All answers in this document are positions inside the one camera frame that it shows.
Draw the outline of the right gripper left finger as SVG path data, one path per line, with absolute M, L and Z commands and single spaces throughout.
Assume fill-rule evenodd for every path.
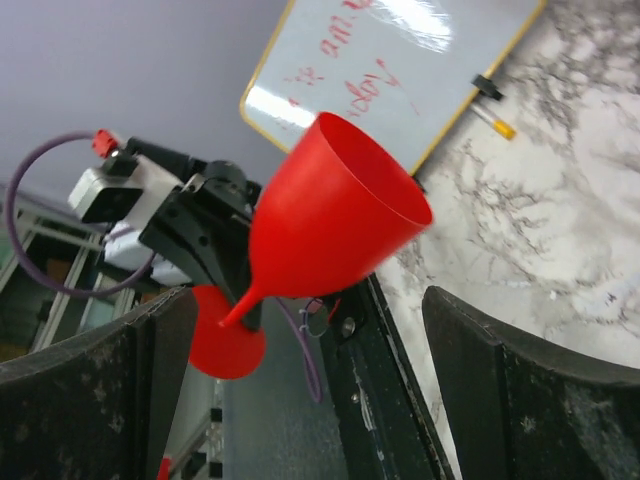
M 1 366 L 4 479 L 154 479 L 198 315 L 188 288 Z

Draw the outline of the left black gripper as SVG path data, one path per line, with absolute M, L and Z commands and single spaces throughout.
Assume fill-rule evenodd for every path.
M 261 185 L 234 163 L 207 162 L 133 137 L 125 151 L 182 181 L 151 215 L 141 243 L 182 270 L 194 285 L 215 285 L 231 305 L 247 292 L 250 209 Z

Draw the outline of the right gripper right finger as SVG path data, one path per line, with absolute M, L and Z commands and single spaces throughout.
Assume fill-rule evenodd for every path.
M 639 372 L 429 287 L 423 323 L 465 479 L 636 479 Z

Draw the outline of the red wine glass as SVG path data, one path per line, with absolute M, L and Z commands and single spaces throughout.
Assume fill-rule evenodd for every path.
M 251 374 L 263 330 L 242 319 L 267 297 L 322 297 L 371 274 L 433 221 L 414 179 L 355 125 L 320 113 L 259 200 L 249 235 L 251 281 L 237 303 L 193 288 L 199 307 L 189 362 L 218 379 Z

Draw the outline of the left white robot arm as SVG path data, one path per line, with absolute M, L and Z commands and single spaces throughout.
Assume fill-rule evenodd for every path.
M 129 220 L 114 225 L 105 245 L 105 270 L 122 280 L 154 255 L 144 284 L 213 284 L 237 303 L 251 280 L 248 236 L 261 185 L 232 162 L 208 162 L 135 137 L 124 151 L 150 160 L 158 173 L 180 183 L 152 209 L 144 227 Z

